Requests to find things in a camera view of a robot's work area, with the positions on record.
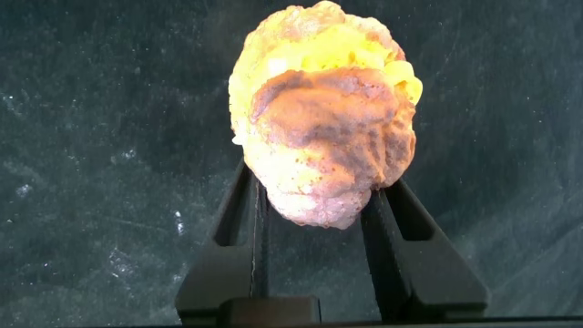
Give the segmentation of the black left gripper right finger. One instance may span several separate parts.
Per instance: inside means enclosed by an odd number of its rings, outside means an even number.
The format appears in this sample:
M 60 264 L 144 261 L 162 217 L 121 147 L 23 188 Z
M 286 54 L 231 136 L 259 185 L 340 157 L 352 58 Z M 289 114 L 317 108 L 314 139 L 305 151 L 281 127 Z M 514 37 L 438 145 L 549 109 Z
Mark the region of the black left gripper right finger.
M 384 322 L 484 314 L 487 288 L 403 180 L 373 193 L 361 224 Z

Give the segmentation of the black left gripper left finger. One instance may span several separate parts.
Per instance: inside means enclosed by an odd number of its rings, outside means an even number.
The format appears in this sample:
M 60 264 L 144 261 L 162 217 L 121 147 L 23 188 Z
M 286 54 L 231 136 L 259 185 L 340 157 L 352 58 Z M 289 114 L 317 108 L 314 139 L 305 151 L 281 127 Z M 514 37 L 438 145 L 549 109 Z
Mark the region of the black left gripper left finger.
M 183 324 L 214 324 L 225 302 L 268 294 L 269 211 L 265 188 L 241 161 L 176 296 Z

